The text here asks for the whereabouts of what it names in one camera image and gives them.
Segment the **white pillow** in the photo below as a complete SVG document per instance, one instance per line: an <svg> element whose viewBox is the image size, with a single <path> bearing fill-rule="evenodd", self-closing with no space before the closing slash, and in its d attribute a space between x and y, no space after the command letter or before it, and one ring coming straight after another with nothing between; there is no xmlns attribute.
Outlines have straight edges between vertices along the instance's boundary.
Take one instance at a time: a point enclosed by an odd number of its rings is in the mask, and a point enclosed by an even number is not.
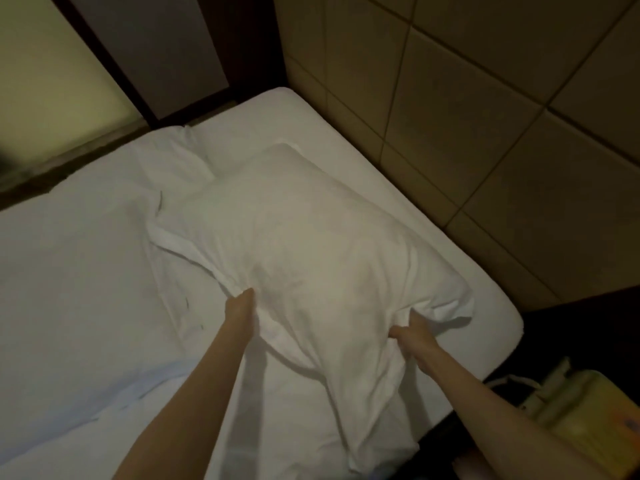
<svg viewBox="0 0 640 480"><path fill-rule="evenodd" d="M147 229L232 295L254 290L261 338L324 378L351 469L368 474L416 451L398 393L406 361L388 331L411 312L466 325L475 306L428 242L287 143L161 210Z"/></svg>
<svg viewBox="0 0 640 480"><path fill-rule="evenodd" d="M199 192L215 179L201 142L190 127L149 132L132 143L132 151L146 186L161 193L162 208Z"/></svg>

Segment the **white bed mattress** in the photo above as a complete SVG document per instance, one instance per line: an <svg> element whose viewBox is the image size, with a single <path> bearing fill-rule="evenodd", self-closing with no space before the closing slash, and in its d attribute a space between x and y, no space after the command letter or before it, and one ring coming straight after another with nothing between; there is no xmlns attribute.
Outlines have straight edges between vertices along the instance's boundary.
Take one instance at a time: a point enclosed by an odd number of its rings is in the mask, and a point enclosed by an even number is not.
<svg viewBox="0 0 640 480"><path fill-rule="evenodd" d="M303 156L416 231L466 279L476 298L467 325L451 323L438 341L480 379L494 371L520 342L524 322L516 306L473 259L414 206L304 99L276 88L197 124L193 129L215 176L220 177L271 144L287 142ZM16 222L26 239L51 204L54 227L62 218L80 225L115 203L115 193L95 197L74 215L71 202L92 184L117 178L146 185L132 143L79 170L45 197L12 207L3 225ZM248 348L206 480L346 479L346 450L330 398L319 379L304 376L267 350ZM107 480L149 421L184 377L159 385L126 408L36 446L0 466L0 480Z"/></svg>

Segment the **person's left hand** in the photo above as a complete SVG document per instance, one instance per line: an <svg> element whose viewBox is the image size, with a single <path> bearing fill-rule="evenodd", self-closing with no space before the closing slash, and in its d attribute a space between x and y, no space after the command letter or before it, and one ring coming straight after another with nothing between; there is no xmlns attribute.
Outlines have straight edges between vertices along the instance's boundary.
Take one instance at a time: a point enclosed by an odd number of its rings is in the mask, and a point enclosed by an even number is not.
<svg viewBox="0 0 640 480"><path fill-rule="evenodd" d="M226 301L224 325L252 336L255 327L255 307L235 307L234 297L231 296Z"/></svg>

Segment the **dark wooden nightstand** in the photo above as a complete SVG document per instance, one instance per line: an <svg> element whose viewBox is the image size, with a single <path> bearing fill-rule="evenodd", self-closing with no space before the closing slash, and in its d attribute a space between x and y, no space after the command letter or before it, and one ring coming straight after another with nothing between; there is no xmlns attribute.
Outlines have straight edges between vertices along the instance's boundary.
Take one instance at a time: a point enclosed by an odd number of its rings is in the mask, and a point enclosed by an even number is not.
<svg viewBox="0 0 640 480"><path fill-rule="evenodd" d="M483 381L544 379L564 358L603 373L640 406L640 285L523 314L515 350Z"/></svg>

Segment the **person's right hand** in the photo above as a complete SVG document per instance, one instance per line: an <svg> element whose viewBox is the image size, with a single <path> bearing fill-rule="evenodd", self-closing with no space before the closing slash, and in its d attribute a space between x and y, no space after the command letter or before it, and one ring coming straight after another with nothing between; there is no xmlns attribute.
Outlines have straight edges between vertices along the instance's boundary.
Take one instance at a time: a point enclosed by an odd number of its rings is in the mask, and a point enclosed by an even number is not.
<svg viewBox="0 0 640 480"><path fill-rule="evenodd" d="M398 346L405 356L414 359L414 361L420 364L421 368L425 368L428 360L437 352L440 352L441 347L431 332L427 319L414 309L411 309L409 313L408 324L403 327L407 326L412 329L412 343L411 345Z"/></svg>

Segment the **flat white pillow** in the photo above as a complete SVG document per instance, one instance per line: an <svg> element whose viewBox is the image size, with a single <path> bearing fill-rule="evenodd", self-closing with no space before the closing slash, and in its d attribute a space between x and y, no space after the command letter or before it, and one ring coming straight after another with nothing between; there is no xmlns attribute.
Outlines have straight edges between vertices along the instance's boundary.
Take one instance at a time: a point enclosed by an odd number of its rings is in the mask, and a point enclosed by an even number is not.
<svg viewBox="0 0 640 480"><path fill-rule="evenodd" d="M215 179L201 142L190 127L149 132L132 143L132 151L146 186L161 193L162 208L199 192Z"/></svg>

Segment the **person's left forearm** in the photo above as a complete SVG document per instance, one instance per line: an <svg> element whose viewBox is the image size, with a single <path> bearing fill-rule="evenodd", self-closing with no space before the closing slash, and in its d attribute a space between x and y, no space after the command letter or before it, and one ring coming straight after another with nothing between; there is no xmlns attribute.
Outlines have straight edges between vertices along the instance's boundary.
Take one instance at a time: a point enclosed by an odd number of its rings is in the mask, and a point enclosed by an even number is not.
<svg viewBox="0 0 640 480"><path fill-rule="evenodd" d="M204 480L254 318L226 319L171 400L136 439L113 480Z"/></svg>

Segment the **beige padded headboard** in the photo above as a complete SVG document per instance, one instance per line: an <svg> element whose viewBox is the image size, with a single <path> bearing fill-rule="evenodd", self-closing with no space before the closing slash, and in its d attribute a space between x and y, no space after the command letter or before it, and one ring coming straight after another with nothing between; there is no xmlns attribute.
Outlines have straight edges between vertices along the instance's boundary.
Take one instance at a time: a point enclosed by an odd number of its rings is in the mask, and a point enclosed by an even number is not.
<svg viewBox="0 0 640 480"><path fill-rule="evenodd" d="M291 87L523 310L640 285L640 0L273 0Z"/></svg>

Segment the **yellow plastic bag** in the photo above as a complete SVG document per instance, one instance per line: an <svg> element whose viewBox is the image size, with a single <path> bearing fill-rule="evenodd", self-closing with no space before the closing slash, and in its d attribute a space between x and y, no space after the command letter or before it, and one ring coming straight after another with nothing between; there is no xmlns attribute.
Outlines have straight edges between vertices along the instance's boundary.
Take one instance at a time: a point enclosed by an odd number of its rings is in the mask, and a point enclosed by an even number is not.
<svg viewBox="0 0 640 480"><path fill-rule="evenodd" d="M541 381L513 380L532 389L520 409L533 421L616 480L640 479L640 406L610 379L564 358Z"/></svg>

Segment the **person's right forearm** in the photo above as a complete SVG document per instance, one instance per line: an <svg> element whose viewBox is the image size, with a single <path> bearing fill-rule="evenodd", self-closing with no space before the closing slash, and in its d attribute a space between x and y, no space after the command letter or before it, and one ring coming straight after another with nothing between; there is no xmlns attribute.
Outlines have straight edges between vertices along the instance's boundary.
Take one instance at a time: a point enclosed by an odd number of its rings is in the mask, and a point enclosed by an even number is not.
<svg viewBox="0 0 640 480"><path fill-rule="evenodd" d="M612 480L596 462L496 395L439 346L415 359L451 403L502 480Z"/></svg>

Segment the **white duvet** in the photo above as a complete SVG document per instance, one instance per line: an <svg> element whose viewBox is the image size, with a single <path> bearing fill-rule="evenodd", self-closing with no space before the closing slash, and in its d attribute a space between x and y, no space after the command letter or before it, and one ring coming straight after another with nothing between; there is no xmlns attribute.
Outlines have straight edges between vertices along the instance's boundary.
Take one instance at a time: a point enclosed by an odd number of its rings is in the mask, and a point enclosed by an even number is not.
<svg viewBox="0 0 640 480"><path fill-rule="evenodd" d="M146 222L161 193L117 178L71 202L115 203L80 225L49 204L35 238L0 222L0 465L123 407L193 366L198 325Z"/></svg>

